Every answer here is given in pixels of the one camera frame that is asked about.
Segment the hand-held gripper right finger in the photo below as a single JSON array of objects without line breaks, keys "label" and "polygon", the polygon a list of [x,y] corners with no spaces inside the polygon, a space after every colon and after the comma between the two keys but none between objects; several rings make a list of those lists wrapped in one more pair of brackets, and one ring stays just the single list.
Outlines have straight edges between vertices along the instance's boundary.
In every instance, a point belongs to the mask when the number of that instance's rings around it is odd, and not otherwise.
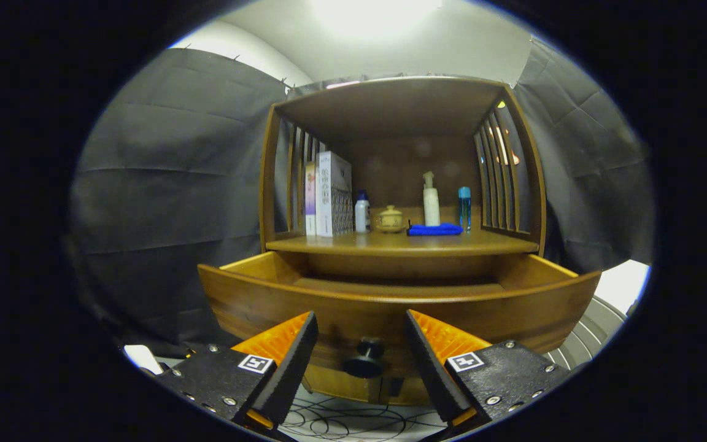
[{"label": "hand-held gripper right finger", "polygon": [[572,374],[514,339],[490,343],[413,309],[405,341],[430,403],[449,427],[505,419]]}]

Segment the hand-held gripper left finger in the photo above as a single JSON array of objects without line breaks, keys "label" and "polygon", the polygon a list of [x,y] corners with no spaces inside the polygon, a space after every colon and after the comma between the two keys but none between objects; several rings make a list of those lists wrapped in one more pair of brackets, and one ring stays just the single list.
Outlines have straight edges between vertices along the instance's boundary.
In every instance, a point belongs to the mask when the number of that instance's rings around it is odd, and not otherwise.
[{"label": "hand-held gripper left finger", "polygon": [[196,408],[248,430],[278,430],[302,384],[318,339],[306,311],[232,347],[208,344],[157,383]]}]

